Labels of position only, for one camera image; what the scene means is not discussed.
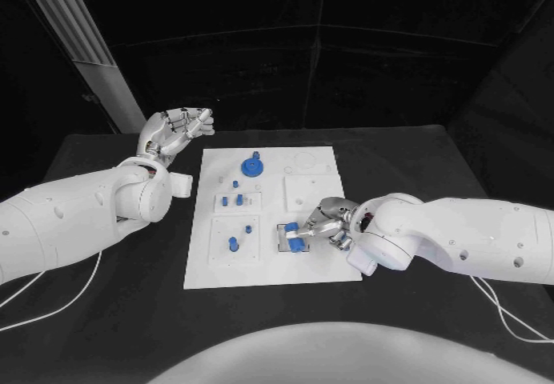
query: black table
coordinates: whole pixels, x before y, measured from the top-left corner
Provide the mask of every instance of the black table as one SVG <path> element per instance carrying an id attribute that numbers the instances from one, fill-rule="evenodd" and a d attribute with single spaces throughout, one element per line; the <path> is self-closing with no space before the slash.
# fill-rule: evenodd
<path id="1" fill-rule="evenodd" d="M 134 154 L 135 142 L 135 135 L 69 136 L 46 179 L 115 166 Z M 356 202 L 390 192 L 424 201 L 486 197 L 439 126 L 217 132 L 194 139 L 170 167 L 193 176 L 191 197 L 173 199 L 164 220 L 105 250 L 95 280 L 73 305 L 0 333 L 0 382 L 147 382 L 214 344 L 301 322 L 369 322 L 416 330 L 552 379 L 552 346 L 514 340 L 468 277 L 419 258 L 402 272 L 379 267 L 362 282 L 181 289 L 201 149 L 255 146 L 331 146 L 344 195 Z M 63 306 L 93 264 L 95 256 L 48 271 L 1 309 L 0 326 Z M 27 280 L 0 286 L 0 299 Z M 552 337 L 554 304 L 543 287 L 491 285 L 504 307 Z"/>

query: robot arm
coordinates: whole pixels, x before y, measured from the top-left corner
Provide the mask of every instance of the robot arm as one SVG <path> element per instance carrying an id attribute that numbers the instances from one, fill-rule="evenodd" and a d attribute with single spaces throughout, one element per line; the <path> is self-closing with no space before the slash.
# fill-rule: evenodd
<path id="1" fill-rule="evenodd" d="M 310 218 L 287 233 L 288 239 L 328 237 L 366 275 L 377 264 L 403 270 L 416 255 L 458 274 L 554 284 L 552 211 L 486 199 L 422 203 L 409 195 L 389 194 L 360 205 L 323 199 Z M 334 222 L 331 232 L 320 231 L 320 226 L 328 227 L 325 220 Z"/>
<path id="2" fill-rule="evenodd" d="M 116 167 L 47 182 L 0 203 L 0 284 L 83 260 L 164 217 L 191 177 L 165 167 L 190 140 L 213 134 L 210 110 L 154 114 L 136 155 Z"/>

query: blue part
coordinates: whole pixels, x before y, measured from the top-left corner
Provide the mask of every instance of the blue part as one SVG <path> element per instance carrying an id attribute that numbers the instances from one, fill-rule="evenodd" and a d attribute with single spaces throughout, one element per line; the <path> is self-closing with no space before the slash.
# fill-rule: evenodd
<path id="1" fill-rule="evenodd" d="M 305 244 L 302 242 L 302 238 L 289 238 L 288 239 L 288 247 L 291 248 L 291 252 L 302 252 L 305 249 Z"/>
<path id="2" fill-rule="evenodd" d="M 262 162 L 259 160 L 259 153 L 253 152 L 250 158 L 242 161 L 242 166 L 239 167 L 242 174 L 249 178 L 259 176 L 262 174 Z"/>
<path id="3" fill-rule="evenodd" d="M 230 249 L 230 252 L 236 252 L 239 250 L 239 244 L 236 243 L 236 238 L 230 238 L 227 240 L 227 248 Z"/>
<path id="4" fill-rule="evenodd" d="M 297 222 L 289 222 L 285 225 L 285 232 L 289 232 L 291 230 L 297 230 Z"/>

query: white cable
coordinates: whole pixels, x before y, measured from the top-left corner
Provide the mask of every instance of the white cable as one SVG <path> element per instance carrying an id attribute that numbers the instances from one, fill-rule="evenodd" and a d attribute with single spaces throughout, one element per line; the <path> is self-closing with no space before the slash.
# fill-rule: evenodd
<path id="1" fill-rule="evenodd" d="M 0 332 L 2 330 L 8 330 L 11 328 L 15 328 L 17 326 L 23 326 L 24 324 L 28 324 L 30 322 L 36 322 L 37 320 L 41 320 L 43 318 L 47 318 L 48 316 L 51 316 L 53 314 L 57 314 L 59 312 L 63 311 L 64 308 L 69 307 L 70 304 L 74 303 L 74 301 L 77 300 L 77 298 L 80 297 L 80 295 L 83 294 L 83 291 L 86 290 L 87 286 L 89 286 L 89 282 L 92 281 L 92 277 L 95 276 L 95 270 L 98 270 L 98 264 L 100 263 L 100 252 L 98 253 L 98 260 L 95 261 L 95 268 L 92 270 L 92 274 L 89 275 L 89 280 L 86 281 L 86 284 L 83 285 L 83 288 L 80 289 L 80 292 L 77 293 L 77 295 L 74 296 L 73 300 L 69 301 L 67 304 L 63 305 L 61 308 L 59 308 L 57 310 L 54 310 L 53 312 L 50 312 L 48 314 L 44 314 L 43 316 L 38 316 L 37 318 L 31 318 L 30 320 L 24 320 L 23 322 L 18 322 L 17 324 L 11 324 L 10 326 L 5 326 L 4 328 L 0 328 Z"/>
<path id="2" fill-rule="evenodd" d="M 533 343 L 554 343 L 554 339 L 549 339 L 546 336 L 542 335 L 540 332 L 538 332 L 527 324 L 525 324 L 525 322 L 522 322 L 522 320 L 519 320 L 519 318 L 507 311 L 504 310 L 504 308 L 501 307 L 501 305 L 499 304 L 499 298 L 496 296 L 496 293 L 493 292 L 493 288 L 490 287 L 490 285 L 487 284 L 487 282 L 478 278 L 478 280 L 481 281 L 481 283 L 487 286 L 487 288 L 490 289 L 490 293 L 493 294 L 493 298 L 490 297 L 490 295 L 487 294 L 487 292 L 484 291 L 484 288 L 481 288 L 481 285 L 476 282 L 476 279 L 473 278 L 473 276 L 470 276 L 470 280 L 473 281 L 473 283 L 476 284 L 476 286 L 478 287 L 478 289 L 481 290 L 481 292 L 484 293 L 484 295 L 487 296 L 487 299 L 493 302 L 493 304 L 496 305 L 497 309 L 499 309 L 499 319 L 501 320 L 501 323 L 504 325 L 504 328 L 507 329 L 507 332 L 510 333 L 510 335 L 517 339 L 517 340 L 522 340 L 522 342 L 533 342 Z M 525 326 L 527 328 L 527 330 L 530 330 L 533 332 L 533 334 L 536 334 L 543 340 L 532 340 L 530 338 L 520 338 L 514 333 L 513 331 L 510 330 L 510 328 L 507 327 L 507 324 L 504 322 L 504 315 L 503 313 L 506 313 L 510 318 L 513 318 L 513 320 L 516 320 L 519 322 L 519 324 L 522 324 L 522 326 Z"/>
<path id="3" fill-rule="evenodd" d="M 25 284 L 25 286 L 10 296 L 10 298 L 7 300 L 4 300 L 4 302 L 0 304 L 0 308 L 11 301 L 11 299 L 14 299 L 17 297 L 17 295 L 28 288 L 28 286 L 34 283 L 34 281 L 37 280 L 37 278 L 43 275 L 46 271 L 43 270 L 36 276 L 34 276 L 34 279 L 28 281 L 28 283 Z"/>

